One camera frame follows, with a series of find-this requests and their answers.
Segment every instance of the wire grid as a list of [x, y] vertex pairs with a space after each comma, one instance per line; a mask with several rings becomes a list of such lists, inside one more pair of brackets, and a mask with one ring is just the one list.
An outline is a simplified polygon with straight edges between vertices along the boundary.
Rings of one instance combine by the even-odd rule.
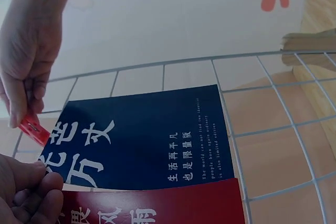
[[[336, 175], [336, 172], [331, 172], [329, 174], [326, 174], [324, 176], [321, 176], [319, 178], [316, 178], [315, 176], [315, 172], [312, 166], [312, 162], [309, 158], [306, 146], [302, 140], [302, 137], [298, 131], [298, 127], [302, 126], [302, 125], [307, 125], [307, 124], [311, 124], [311, 123], [317, 123], [317, 122], [322, 122], [322, 121], [326, 121], [329, 119], [334, 119], [336, 118], [336, 115], [332, 115], [332, 116], [326, 116], [324, 118], [320, 118], [320, 119], [316, 119], [316, 120], [310, 120], [310, 121], [306, 121], [306, 122], [301, 122], [301, 123], [294, 123], [293, 118], [291, 113], [289, 112], [288, 107], [286, 106], [286, 104], [284, 103], [283, 98], [281, 97], [278, 88], [279, 87], [286, 87], [286, 86], [296, 86], [299, 84], [307, 84], [307, 83], [316, 83], [318, 85], [318, 87], [321, 89], [321, 91], [323, 92], [323, 94], [325, 95], [325, 97], [327, 98], [327, 100], [330, 102], [332, 108], [335, 110], [336, 112], [336, 106], [333, 103], [333, 101], [331, 100], [331, 98], [329, 97], [328, 93], [325, 91], [324, 87], [321, 85], [321, 82], [324, 81], [334, 81], [336, 80], [336, 78], [328, 78], [328, 79], [320, 79], [317, 80], [316, 77], [314, 76], [314, 74], [311, 72], [311, 70], [309, 69], [309, 67], [306, 65], [306, 63], [300, 58], [300, 55], [302, 54], [310, 54], [310, 55], [314, 55], [314, 54], [324, 54], [330, 61], [331, 63], [336, 67], [336, 63], [333, 61], [333, 59], [329, 56], [329, 54], [335, 54], [336, 51], [320, 51], [320, 50], [309, 50], [309, 51], [269, 51], [269, 52], [258, 52], [258, 53], [250, 53], [250, 54], [235, 54], [235, 55], [222, 55], [222, 56], [210, 56], [210, 57], [201, 57], [201, 58], [190, 58], [190, 59], [181, 59], [181, 60], [171, 60], [171, 61], [161, 61], [161, 62], [153, 62], [153, 63], [146, 63], [146, 64], [141, 64], [141, 65], [135, 65], [135, 66], [127, 66], [127, 67], [120, 67], [120, 68], [113, 68], [113, 69], [108, 69], [108, 70], [102, 70], [102, 71], [95, 71], [95, 72], [89, 72], [89, 73], [83, 73], [83, 74], [76, 74], [73, 76], [67, 76], [67, 77], [62, 77], [62, 78], [56, 78], [56, 79], [52, 79], [49, 82], [57, 82], [57, 81], [63, 81], [63, 80], [69, 80], [69, 79], [75, 79], [74, 84], [72, 85], [72, 88], [66, 98], [66, 102], [63, 106], [63, 108], [65, 107], [66, 103], [68, 102], [70, 95], [73, 91], [73, 89], [75, 88], [75, 85], [78, 81], [78, 78], [80, 77], [86, 77], [86, 76], [93, 76], [93, 75], [97, 75], [97, 74], [103, 74], [103, 73], [110, 73], [110, 72], [115, 72], [116, 73], [116, 77], [113, 81], [113, 85], [112, 85], [112, 89], [110, 92], [110, 97], [113, 94], [114, 91], [114, 87], [116, 86], [115, 83], [117, 81], [118, 75], [120, 71], [125, 71], [125, 70], [133, 70], [133, 69], [139, 69], [139, 68], [147, 68], [147, 67], [154, 67], [154, 66], [162, 66], [162, 86], [161, 86], [161, 90], [164, 90], [164, 83], [165, 83], [165, 67], [167, 65], [172, 65], [172, 64], [178, 64], [178, 63], [189, 63], [189, 62], [199, 62], [199, 61], [210, 61], [212, 64], [212, 68], [213, 68], [213, 73], [215, 75], [215, 79], [217, 81], [217, 85], [220, 91], [220, 97], [222, 100], [222, 104], [223, 104], [223, 109], [224, 109], [224, 116], [225, 116], [225, 122], [227, 124], [228, 127], [228, 131], [229, 131], [229, 141], [232, 141], [233, 144], [233, 149], [234, 149], [234, 155], [236, 157], [236, 162], [237, 162], [237, 168], [238, 168], [238, 173], [239, 173], [239, 178], [240, 178], [240, 183], [241, 183], [241, 188], [242, 188], [242, 193], [243, 193], [243, 203], [245, 205], [245, 209], [246, 209], [246, 218], [249, 224], [251, 224], [252, 221], [252, 217], [251, 217], [251, 209], [250, 209], [250, 202], [252, 201], [257, 201], [257, 200], [262, 200], [262, 199], [266, 199], [269, 197], [274, 197], [277, 195], [281, 195], [281, 194], [285, 194], [291, 191], [295, 191], [298, 190], [300, 188], [309, 186], [309, 185], [314, 185], [317, 195], [318, 195], [318, 200], [319, 200], [319, 204], [320, 204], [320, 208], [321, 208], [321, 212], [322, 212], [322, 218], [323, 218], [323, 223], [327, 224], [327, 216], [326, 216], [326, 212], [325, 212], [325, 207], [324, 207], [324, 202], [323, 202], [323, 198], [321, 195], [321, 191], [318, 185], [318, 181], [320, 180], [324, 180], [327, 179], [329, 177], [332, 177], [334, 175]], [[266, 67], [264, 66], [263, 62], [259, 59], [259, 56], [276, 56], [276, 55], [288, 55], [288, 54], [292, 54], [295, 55], [295, 57], [298, 59], [298, 61], [305, 67], [305, 69], [310, 73], [311, 77], [313, 78], [313, 80], [308, 80], [308, 81], [300, 81], [300, 82], [293, 82], [293, 83], [284, 83], [284, 84], [276, 84], [273, 82], [272, 77], [270, 75], [270, 73], [267, 71]], [[229, 59], [229, 58], [241, 58], [241, 57], [256, 57], [260, 66], [262, 67], [263, 71], [265, 72], [266, 77], [268, 78], [269, 82], [271, 85], [267, 85], [267, 86], [259, 86], [259, 87], [250, 87], [250, 88], [241, 88], [241, 89], [232, 89], [232, 90], [222, 90], [220, 82], [219, 82], [219, 78], [218, 78], [218, 74], [215, 68], [215, 64], [214, 64], [214, 60], [219, 60], [219, 59]], [[232, 123], [231, 123], [231, 118], [228, 112], [228, 108], [225, 102], [225, 98], [224, 98], [224, 94], [225, 93], [232, 93], [232, 92], [239, 92], [239, 91], [249, 91], [249, 90], [261, 90], [261, 89], [269, 89], [272, 88], [274, 89], [278, 99], [280, 100], [280, 103], [282, 104], [285, 113], [290, 121], [290, 124], [285, 125], [285, 126], [281, 126], [281, 127], [274, 127], [274, 128], [269, 128], [269, 129], [265, 129], [265, 130], [260, 130], [260, 131], [253, 131], [253, 132], [245, 132], [245, 133], [240, 133], [240, 134], [235, 134], [233, 127], [232, 127]], [[55, 113], [55, 112], [61, 112], [62, 110], [53, 110], [53, 111], [45, 111], [42, 114], [47, 114], [47, 113]], [[267, 133], [267, 132], [273, 132], [273, 131], [279, 131], [279, 130], [284, 130], [284, 129], [290, 129], [293, 128], [294, 132], [296, 134], [296, 137], [300, 143], [300, 146], [302, 148], [303, 154], [305, 156], [305, 159], [307, 161], [308, 167], [309, 167], [309, 171], [311, 174], [312, 179], [310, 181], [307, 181], [305, 183], [302, 183], [300, 185], [296, 185], [296, 186], [292, 186], [283, 190], [279, 190], [279, 191], [275, 191], [269, 194], [264, 194], [261, 196], [257, 196], [257, 197], [252, 197], [249, 198], [248, 197], [248, 192], [247, 192], [247, 186], [244, 180], [244, 174], [243, 174], [243, 167], [242, 167], [242, 163], [240, 161], [240, 157], [239, 157], [239, 150], [237, 147], [237, 142], [236, 142], [236, 138], [238, 137], [243, 137], [243, 136], [251, 136], [251, 135], [256, 135], [256, 134], [263, 134], [263, 133]], [[17, 153], [37, 153], [35, 151], [18, 151], [18, 146], [20, 144], [20, 140], [22, 137], [22, 133], [20, 133], [18, 141], [16, 143], [15, 149], [14, 149], [14, 153], [13, 153], [13, 157], [15, 157], [15, 155]]]

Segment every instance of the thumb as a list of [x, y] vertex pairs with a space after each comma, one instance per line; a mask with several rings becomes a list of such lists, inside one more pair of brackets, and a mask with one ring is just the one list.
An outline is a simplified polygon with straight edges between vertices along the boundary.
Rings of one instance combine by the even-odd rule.
[[41, 161], [37, 161], [33, 164], [25, 164], [12, 157], [5, 156], [5, 158], [12, 170], [15, 190], [17, 192], [36, 187], [45, 176], [46, 168]]
[[27, 114], [27, 97], [24, 83], [2, 72], [1, 80], [9, 99], [9, 127], [16, 128]]

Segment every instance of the book cover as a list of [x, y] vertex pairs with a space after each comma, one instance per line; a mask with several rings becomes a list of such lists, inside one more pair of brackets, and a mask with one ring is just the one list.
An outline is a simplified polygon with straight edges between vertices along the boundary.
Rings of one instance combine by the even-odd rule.
[[234, 177], [217, 85], [70, 101], [40, 159], [65, 183], [106, 189]]
[[238, 180], [126, 192], [64, 191], [58, 224], [244, 224]]

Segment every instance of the finger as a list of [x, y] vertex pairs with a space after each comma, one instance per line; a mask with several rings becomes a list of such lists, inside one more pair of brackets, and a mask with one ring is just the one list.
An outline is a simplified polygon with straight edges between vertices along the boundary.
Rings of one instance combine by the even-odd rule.
[[1, 73], [1, 79], [9, 99], [9, 126], [16, 128], [27, 113], [27, 98], [24, 84], [6, 73]]
[[43, 199], [28, 224], [55, 224], [61, 213], [62, 205], [62, 192], [60, 190], [51, 190]]
[[6, 95], [6, 92], [5, 92], [4, 86], [2, 84], [1, 78], [0, 78], [0, 98], [5, 103], [7, 112], [9, 114], [9, 99]]
[[46, 173], [46, 168], [41, 161], [34, 164], [25, 164], [12, 157], [5, 156], [5, 158], [14, 176], [16, 192], [36, 187]]
[[31, 195], [32, 191], [30, 191], [29, 189], [24, 189], [22, 191], [18, 191], [13, 199], [13, 205], [12, 207], [19, 207], [23, 204], [23, 202], [25, 202], [25, 200], [29, 197], [29, 195]]
[[29, 104], [29, 109], [35, 114], [40, 114], [42, 110], [44, 109], [43, 100], [42, 99], [37, 100], [33, 98], [31, 103]]
[[27, 223], [39, 209], [43, 199], [51, 190], [61, 190], [63, 179], [57, 173], [47, 174], [38, 188], [32, 192], [20, 206], [12, 207], [14, 216], [22, 223]]
[[50, 76], [51, 64], [52, 63], [50, 63], [50, 62], [48, 64], [44, 64], [43, 68], [49, 69], [49, 71], [47, 71], [43, 74], [40, 74], [40, 75], [38, 75], [34, 78], [33, 93], [34, 93], [35, 99], [37, 99], [37, 100], [41, 100], [44, 97], [44, 95], [46, 94], [47, 82], [48, 82], [49, 76]]

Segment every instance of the white wall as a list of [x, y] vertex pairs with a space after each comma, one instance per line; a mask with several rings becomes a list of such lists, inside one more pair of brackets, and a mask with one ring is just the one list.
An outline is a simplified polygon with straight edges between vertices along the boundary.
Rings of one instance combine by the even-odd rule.
[[[278, 2], [274, 11], [264, 12], [261, 0], [70, 0], [51, 78], [146, 62], [278, 50], [283, 35], [299, 31], [304, 0], [290, 0], [286, 9]], [[0, 20], [8, 3], [0, 0]], [[279, 57], [265, 60], [271, 72], [286, 69]], [[236, 76], [229, 88], [264, 76], [252, 66], [248, 60], [217, 63], [224, 76]], [[189, 65], [183, 68], [193, 72]], [[210, 73], [197, 74], [192, 78], [206, 79]], [[56, 106], [53, 97], [47, 104]]]

